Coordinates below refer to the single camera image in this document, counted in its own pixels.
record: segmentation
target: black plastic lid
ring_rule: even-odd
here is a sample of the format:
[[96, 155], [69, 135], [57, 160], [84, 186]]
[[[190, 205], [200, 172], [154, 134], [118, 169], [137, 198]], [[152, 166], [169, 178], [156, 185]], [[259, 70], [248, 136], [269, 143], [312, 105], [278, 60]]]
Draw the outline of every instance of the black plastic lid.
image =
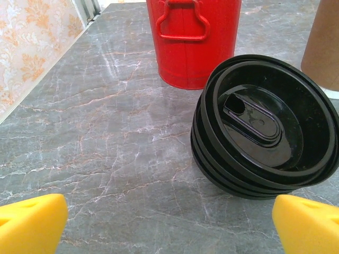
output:
[[191, 131], [202, 172], [227, 192], [266, 199], [327, 179], [338, 166], [339, 119], [319, 87], [274, 58], [221, 63]]

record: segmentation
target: cardboard cylinder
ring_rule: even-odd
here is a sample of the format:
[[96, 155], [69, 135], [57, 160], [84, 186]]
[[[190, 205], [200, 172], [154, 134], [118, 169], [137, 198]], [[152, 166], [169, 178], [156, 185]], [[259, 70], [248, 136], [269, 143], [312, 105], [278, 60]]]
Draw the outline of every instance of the cardboard cylinder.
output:
[[339, 91], [339, 1], [321, 0], [301, 70], [319, 86]]

